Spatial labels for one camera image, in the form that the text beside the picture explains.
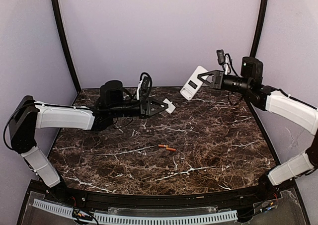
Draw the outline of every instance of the perforated metal strip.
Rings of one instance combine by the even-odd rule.
[[[34,199],[33,206],[64,218],[73,219],[73,208],[52,204],[38,199]],[[103,225],[209,225],[235,221],[238,219],[236,210],[217,214],[167,218],[128,217],[102,213],[95,213],[94,216],[99,224]]]

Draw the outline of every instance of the brown marble surface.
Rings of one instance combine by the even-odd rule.
[[[261,174],[275,166],[244,101],[230,106],[226,92],[207,87],[187,101],[179,91],[179,87],[152,90],[154,98],[167,97],[174,103],[172,114],[134,119],[120,130],[62,129],[49,160],[69,187],[142,195],[253,186]],[[83,90],[75,105],[93,105],[98,97],[98,89]],[[117,125],[129,121],[118,119]]]

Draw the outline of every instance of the orange stick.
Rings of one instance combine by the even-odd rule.
[[[169,150],[169,151],[176,151],[176,149],[174,149],[174,148],[169,148],[169,147],[166,147],[165,149],[166,149],[166,150]]]

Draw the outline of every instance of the digital display screen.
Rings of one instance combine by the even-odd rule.
[[[197,87],[198,87],[198,85],[196,85],[194,82],[192,82],[191,80],[190,80],[190,82],[189,82],[189,85],[191,86],[191,87],[193,87],[194,89],[196,89]]]

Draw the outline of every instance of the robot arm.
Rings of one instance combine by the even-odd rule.
[[[227,63],[223,50],[217,51],[218,62],[220,65]],[[291,158],[289,161],[271,169],[259,179],[259,186],[263,187],[263,193],[273,186],[299,175],[308,173],[318,168],[318,111],[317,108],[301,102],[290,95],[287,95],[281,89],[262,85],[263,63],[258,59],[244,57],[241,67],[241,77],[238,75],[227,75],[224,71],[210,71],[206,73],[194,73],[196,78],[205,83],[212,89],[227,90],[230,92],[239,92],[244,99],[251,102],[255,107],[280,115],[288,120],[300,125],[315,135],[311,147],[306,151]],[[182,88],[184,92],[191,94],[186,97],[188,100],[194,96],[198,87],[195,88],[188,82]]]
[[[149,97],[152,81],[147,73],[143,74],[146,76],[141,77],[135,95],[124,89],[120,81],[109,81],[100,88],[100,98],[90,108],[46,104],[25,96],[8,122],[11,149],[24,158],[49,188],[61,186],[63,179],[34,140],[35,130],[77,128],[101,131],[113,125],[113,118],[148,118],[168,109],[167,103]],[[130,99],[125,99],[124,92]]]

